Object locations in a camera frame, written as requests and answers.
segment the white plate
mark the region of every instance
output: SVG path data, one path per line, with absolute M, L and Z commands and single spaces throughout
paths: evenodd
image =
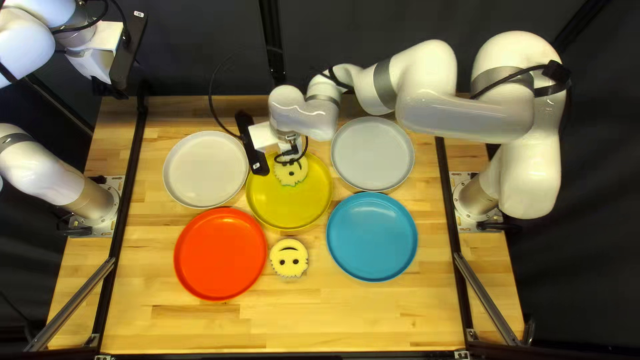
M 411 139 L 396 123 L 361 117 L 342 126 L 331 142 L 331 163 L 351 186 L 383 192 L 411 173 L 415 156 Z
M 163 167 L 164 188 L 195 209 L 224 204 L 240 191 L 249 173 L 244 148 L 221 131 L 201 131 L 180 140 Z

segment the wooden tabletop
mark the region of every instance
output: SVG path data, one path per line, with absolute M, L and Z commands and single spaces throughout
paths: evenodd
M 219 116 L 237 129 L 233 114 L 244 109 L 256 122 L 267 120 L 266 96 L 215 97 Z M 345 96 L 340 124 L 366 114 Z M 136 119 L 135 99 L 104 99 L 87 161 L 88 176 L 125 174 Z M 464 346 L 456 297 L 435 140 L 409 132 L 415 166 L 388 194 L 411 213 L 419 249 L 407 271 L 370 284 L 346 275 L 325 244 L 328 214 L 295 236 L 309 250 L 310 267 L 301 279 L 284 279 L 268 265 L 255 285 L 224 303 L 189 294 L 173 271 L 173 248 L 184 226 L 202 210 L 175 202 L 166 192 L 162 166 L 182 138 L 220 130 L 206 97 L 153 97 L 140 153 L 102 351 L 110 354 L 186 352 L 325 352 L 452 350 Z M 486 165 L 483 144 L 447 140 L 451 171 L 479 171 Z M 334 178 L 335 206 L 355 192 L 331 167 L 330 143 L 310 141 Z M 250 213 L 244 189 L 226 205 Z M 269 246 L 282 238 L 265 228 Z M 51 312 L 58 309 L 106 259 L 110 240 L 69 239 Z M 463 234 L 471 267 L 517 335 L 522 313 L 504 235 Z M 51 341 L 50 348 L 76 347 L 91 333 L 99 290 Z M 469 288 L 474 328 L 482 340 L 499 337 Z

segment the plate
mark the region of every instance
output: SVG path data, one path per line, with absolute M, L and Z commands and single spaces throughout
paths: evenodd
M 226 301 L 255 283 L 266 258 L 267 241 L 260 225 L 240 210 L 218 208 L 198 215 L 182 230 L 173 266 L 193 295 Z
M 280 183 L 273 172 L 275 153 L 267 155 L 271 172 L 267 176 L 250 174 L 246 181 L 246 200 L 255 217 L 281 231 L 298 231 L 312 225 L 331 204 L 333 184 L 326 165 L 306 153 L 309 171 L 296 186 Z
M 242 144 L 221 131 L 201 131 L 180 140 L 163 167 L 166 191 L 182 205 L 209 209 L 240 191 L 249 173 Z
M 331 213 L 326 243 L 333 260 L 358 280 L 382 282 L 403 273 L 418 248 L 409 212 L 382 193 L 358 193 Z
M 331 142 L 331 163 L 349 185 L 383 192 L 400 185 L 414 163 L 411 139 L 395 122 L 361 117 L 342 126 Z

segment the yellow sponge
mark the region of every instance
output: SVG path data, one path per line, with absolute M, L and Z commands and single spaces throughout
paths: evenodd
M 309 173 L 309 162 L 306 157 L 294 162 L 293 164 L 275 163 L 273 173 L 276 175 L 280 183 L 283 185 L 296 186 L 304 180 Z
M 309 254 L 296 239 L 283 239 L 271 248 L 269 260 L 276 274 L 284 277 L 301 277 L 309 267 Z

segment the orange plate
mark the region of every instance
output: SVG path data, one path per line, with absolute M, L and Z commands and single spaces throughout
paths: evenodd
M 182 230 L 173 252 L 178 280 L 193 295 L 225 301 L 248 290 L 267 258 L 267 241 L 250 215 L 217 208 L 194 218 Z

